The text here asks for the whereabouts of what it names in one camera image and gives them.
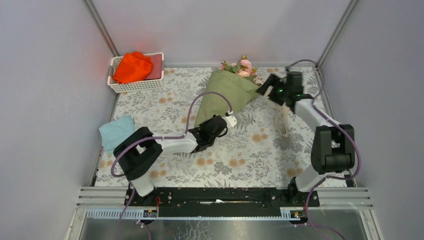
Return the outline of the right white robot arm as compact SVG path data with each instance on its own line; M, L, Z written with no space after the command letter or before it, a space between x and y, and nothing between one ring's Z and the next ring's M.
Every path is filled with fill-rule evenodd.
M271 74L257 93L270 101L288 107L313 131L310 166L294 177L288 185L287 201L301 205L306 192L312 191L325 179L339 179L338 174L361 167L361 155L354 141L354 128L340 124L315 105L316 97L304 93L303 76L298 71L288 71L285 77Z

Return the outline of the cream ribbon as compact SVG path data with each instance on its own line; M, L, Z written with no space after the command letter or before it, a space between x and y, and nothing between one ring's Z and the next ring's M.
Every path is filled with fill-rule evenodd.
M275 110L274 126L280 135L287 138L290 133L289 126L289 111L290 108L284 105L279 105L271 100L267 100L267 104Z

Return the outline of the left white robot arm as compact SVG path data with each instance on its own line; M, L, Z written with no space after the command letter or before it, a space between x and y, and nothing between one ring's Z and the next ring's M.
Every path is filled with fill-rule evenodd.
M123 175L135 189L136 199L148 206L155 200L155 187L147 172L159 157L205 151L236 124L237 119L233 115L214 115L182 136L158 136L148 127L141 127L119 144L113 155Z

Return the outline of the olive green wrapping paper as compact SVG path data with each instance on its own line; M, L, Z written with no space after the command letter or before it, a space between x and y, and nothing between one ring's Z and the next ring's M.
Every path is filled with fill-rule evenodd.
M229 110L240 112L251 100L259 97L258 88L255 83L235 73L225 70L212 72L194 126L198 127L214 115L224 116Z

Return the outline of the pink fake flower bunch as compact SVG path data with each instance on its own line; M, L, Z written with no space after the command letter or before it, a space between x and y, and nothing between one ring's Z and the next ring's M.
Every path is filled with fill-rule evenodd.
M219 70L236 74L237 76L247 79L258 86L262 85L261 80L258 78L257 74L258 68L253 67L246 54L242 55L237 62L222 62L220 64Z

